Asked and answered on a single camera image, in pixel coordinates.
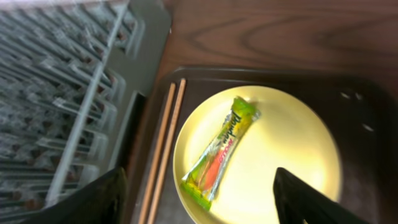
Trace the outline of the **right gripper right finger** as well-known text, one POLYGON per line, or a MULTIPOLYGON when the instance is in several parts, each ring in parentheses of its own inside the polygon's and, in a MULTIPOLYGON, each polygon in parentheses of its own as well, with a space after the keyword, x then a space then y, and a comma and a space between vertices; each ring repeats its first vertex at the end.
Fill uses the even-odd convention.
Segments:
POLYGON ((273 193, 280 224, 366 224, 285 168, 276 170, 273 193))

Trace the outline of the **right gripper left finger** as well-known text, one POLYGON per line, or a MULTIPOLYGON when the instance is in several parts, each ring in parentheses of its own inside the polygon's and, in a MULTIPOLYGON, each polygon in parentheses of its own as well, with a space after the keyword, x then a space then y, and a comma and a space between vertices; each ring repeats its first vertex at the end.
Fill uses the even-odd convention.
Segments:
POLYGON ((126 186, 125 171, 117 167, 58 204, 24 220, 22 224, 120 223, 126 186))

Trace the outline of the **yellow round plate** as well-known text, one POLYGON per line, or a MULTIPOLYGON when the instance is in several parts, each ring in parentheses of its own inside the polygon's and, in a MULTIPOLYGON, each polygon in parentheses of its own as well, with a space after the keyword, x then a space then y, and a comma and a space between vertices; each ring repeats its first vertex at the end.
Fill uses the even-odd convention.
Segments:
POLYGON ((235 149, 210 210, 178 189, 191 219, 196 223, 277 223, 273 182, 280 167, 338 201, 342 163, 329 130, 306 104, 263 86, 221 91, 191 113, 175 144, 175 183, 181 182, 221 129, 236 96, 254 102, 261 116, 235 149))

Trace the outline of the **green orange snack wrapper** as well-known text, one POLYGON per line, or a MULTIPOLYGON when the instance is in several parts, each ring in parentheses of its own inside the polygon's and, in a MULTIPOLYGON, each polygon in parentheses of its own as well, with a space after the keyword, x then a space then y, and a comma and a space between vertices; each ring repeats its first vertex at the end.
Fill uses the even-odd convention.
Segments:
POLYGON ((260 116, 254 104, 235 97, 222 128, 182 177, 181 188, 205 210, 211 208, 234 150, 260 116))

